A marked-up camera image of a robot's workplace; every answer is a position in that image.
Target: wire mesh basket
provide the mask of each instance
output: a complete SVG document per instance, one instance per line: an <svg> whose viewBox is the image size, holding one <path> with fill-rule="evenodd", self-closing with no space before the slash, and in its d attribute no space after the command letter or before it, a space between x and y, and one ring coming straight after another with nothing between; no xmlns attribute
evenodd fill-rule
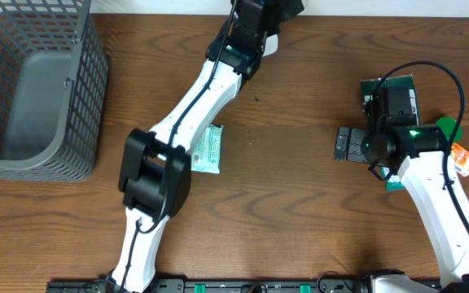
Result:
<svg viewBox="0 0 469 293"><path fill-rule="evenodd" d="M89 11L90 0L0 0L0 177L90 175L109 61Z"/></svg>

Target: wooden table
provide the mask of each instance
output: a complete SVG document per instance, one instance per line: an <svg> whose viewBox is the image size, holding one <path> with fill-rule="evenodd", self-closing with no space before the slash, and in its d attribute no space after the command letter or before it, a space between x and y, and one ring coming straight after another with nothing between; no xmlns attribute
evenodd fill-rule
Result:
<svg viewBox="0 0 469 293"><path fill-rule="evenodd" d="M54 278L96 278L116 266L125 231L117 190L125 138L166 116L198 76L225 17L94 15L112 73L93 176L77 184L0 180L0 292L44 292ZM332 159L337 129L362 127L360 80L418 59L464 85L469 150L469 20L300 17L277 54L215 123L221 174L193 175L164 232L160 272L189 278L316 278L325 270L398 268L438 277L406 191L386 192L366 166ZM455 117L443 72L413 73L424 123ZM469 197L469 177L462 179Z"/></svg>

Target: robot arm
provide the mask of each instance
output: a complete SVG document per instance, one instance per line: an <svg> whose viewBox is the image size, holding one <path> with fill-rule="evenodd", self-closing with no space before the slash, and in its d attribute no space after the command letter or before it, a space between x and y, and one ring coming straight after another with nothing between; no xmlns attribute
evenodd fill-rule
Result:
<svg viewBox="0 0 469 293"><path fill-rule="evenodd" d="M126 140L119 189L125 193L127 226L121 258L107 284L109 292L143 292L149 286L165 224L178 213L191 188L190 154L196 143L254 76L261 58L276 51L279 24L304 8L301 0L231 2L232 28L226 22L209 46L195 84L148 133L135 129ZM155 157L165 160L165 166L151 160Z"/></svg>
<svg viewBox="0 0 469 293"><path fill-rule="evenodd" d="M457 286L469 279L469 235L464 228L448 191L443 189L443 151L422 152L407 157L399 168L399 177L415 202L436 253L441 286ZM449 175L461 209L469 222L469 201L448 158ZM414 282L404 274L378 276L370 280L373 293L437 293L438 290Z"/></svg>
<svg viewBox="0 0 469 293"><path fill-rule="evenodd" d="M414 200L431 240L441 285L445 288L443 292L451 291L452 287L453 292L463 292L456 286L469 286L469 201L458 180L454 160L449 155L451 142L437 125L419 125L407 86L380 87L396 70L417 64L443 69L454 79L461 96L460 123L464 95L457 77L437 63L408 63L384 77L372 93L373 98L365 103L369 122L367 131L340 129L335 159L342 160L346 156L347 160L370 164L369 170L380 180L387 181L391 175L399 176ZM457 127L450 141L453 141ZM382 178L374 170L376 166L389 167L391 172ZM369 281L369 291L374 293L435 291L422 288L398 273L374 276Z"/></svg>

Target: white wall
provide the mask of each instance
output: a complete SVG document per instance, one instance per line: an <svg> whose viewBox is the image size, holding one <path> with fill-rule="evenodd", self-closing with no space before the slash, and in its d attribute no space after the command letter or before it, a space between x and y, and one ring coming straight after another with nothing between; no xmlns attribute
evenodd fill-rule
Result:
<svg viewBox="0 0 469 293"><path fill-rule="evenodd" d="M304 15L469 17L469 0L308 0ZM225 15L229 0L93 0L95 13Z"/></svg>

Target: green clip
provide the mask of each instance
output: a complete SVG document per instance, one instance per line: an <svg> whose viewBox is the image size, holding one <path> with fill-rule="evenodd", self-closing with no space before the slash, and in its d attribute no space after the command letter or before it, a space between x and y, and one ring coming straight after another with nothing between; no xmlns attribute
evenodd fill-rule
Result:
<svg viewBox="0 0 469 293"><path fill-rule="evenodd" d="M310 293L310 285L300 285L300 293Z"/></svg>
<svg viewBox="0 0 469 293"><path fill-rule="evenodd" d="M205 285L195 285L195 293L205 293Z"/></svg>

